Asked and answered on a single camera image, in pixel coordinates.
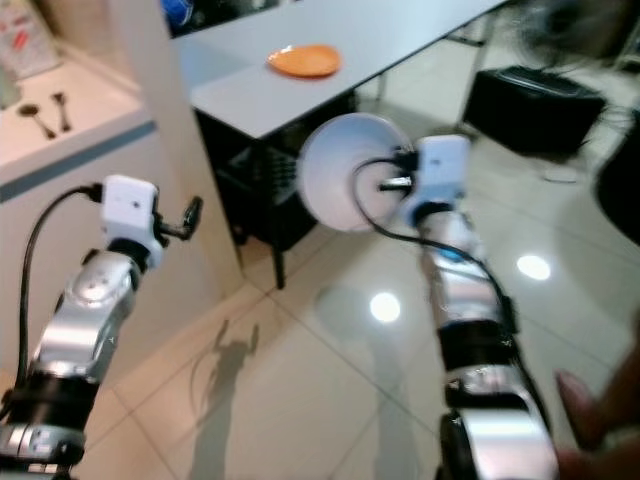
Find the person's hand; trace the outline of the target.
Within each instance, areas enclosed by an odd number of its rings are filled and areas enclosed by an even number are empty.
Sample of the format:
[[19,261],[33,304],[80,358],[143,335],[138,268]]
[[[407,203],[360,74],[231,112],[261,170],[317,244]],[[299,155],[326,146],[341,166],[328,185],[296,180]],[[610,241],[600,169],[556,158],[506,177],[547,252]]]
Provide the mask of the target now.
[[637,479],[636,436],[605,447],[605,439],[639,421],[639,329],[632,320],[631,346],[618,362],[602,393],[594,394],[572,372],[556,371],[556,389],[576,449],[558,448],[559,479]]

